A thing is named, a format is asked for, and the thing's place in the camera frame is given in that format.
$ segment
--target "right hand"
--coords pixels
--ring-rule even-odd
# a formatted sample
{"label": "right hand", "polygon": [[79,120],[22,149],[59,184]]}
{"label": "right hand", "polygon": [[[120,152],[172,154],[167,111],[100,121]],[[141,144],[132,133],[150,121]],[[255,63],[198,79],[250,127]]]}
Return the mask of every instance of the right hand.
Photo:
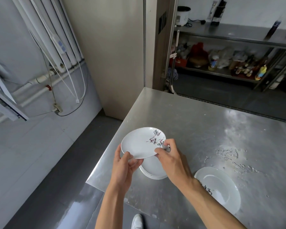
{"label": "right hand", "polygon": [[156,148],[156,157],[161,162],[168,178],[180,189],[193,179],[191,169],[187,163],[186,156],[178,150],[174,139],[166,139],[164,145],[170,145],[171,151],[168,153],[162,148]]}

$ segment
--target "forearm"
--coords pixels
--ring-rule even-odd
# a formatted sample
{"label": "forearm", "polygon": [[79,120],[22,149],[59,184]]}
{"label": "forearm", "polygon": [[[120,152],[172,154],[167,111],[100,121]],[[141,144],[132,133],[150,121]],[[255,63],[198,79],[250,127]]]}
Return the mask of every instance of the forearm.
{"label": "forearm", "polygon": [[95,229],[122,229],[125,194],[109,184],[105,192]]}
{"label": "forearm", "polygon": [[208,229],[244,229],[229,211],[217,202],[195,178],[181,186],[180,191],[190,201]]}

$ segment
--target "rice cooker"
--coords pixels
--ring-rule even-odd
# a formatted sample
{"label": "rice cooker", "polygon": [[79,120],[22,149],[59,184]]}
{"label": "rice cooker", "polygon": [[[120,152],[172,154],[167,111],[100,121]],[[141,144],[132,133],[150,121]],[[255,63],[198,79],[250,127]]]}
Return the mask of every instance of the rice cooker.
{"label": "rice cooker", "polygon": [[187,6],[178,6],[176,15],[176,25],[184,26],[188,21],[191,8]]}

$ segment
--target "left hand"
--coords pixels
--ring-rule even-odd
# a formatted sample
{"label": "left hand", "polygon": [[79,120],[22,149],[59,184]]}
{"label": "left hand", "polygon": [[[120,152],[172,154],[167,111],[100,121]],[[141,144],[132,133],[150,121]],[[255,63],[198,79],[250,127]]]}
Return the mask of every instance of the left hand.
{"label": "left hand", "polygon": [[144,159],[133,159],[130,152],[120,157],[121,144],[118,145],[113,159],[110,185],[118,188],[125,195],[131,185],[132,174],[143,163]]}

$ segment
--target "hand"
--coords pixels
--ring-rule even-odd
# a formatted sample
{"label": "hand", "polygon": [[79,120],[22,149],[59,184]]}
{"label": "hand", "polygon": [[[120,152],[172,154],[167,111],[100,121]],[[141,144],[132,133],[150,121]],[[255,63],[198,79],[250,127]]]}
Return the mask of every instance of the hand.
{"label": "hand", "polygon": [[121,158],[120,152],[121,144],[118,145],[114,154],[110,185],[118,188],[125,195],[130,187],[132,174],[142,164],[143,159],[133,159],[133,155],[129,152]]}
{"label": "hand", "polygon": [[170,145],[171,151],[168,153],[162,148],[156,148],[156,157],[161,162],[168,178],[178,189],[180,189],[183,185],[193,179],[193,175],[187,163],[186,156],[178,150],[175,140],[166,139],[164,145]]}

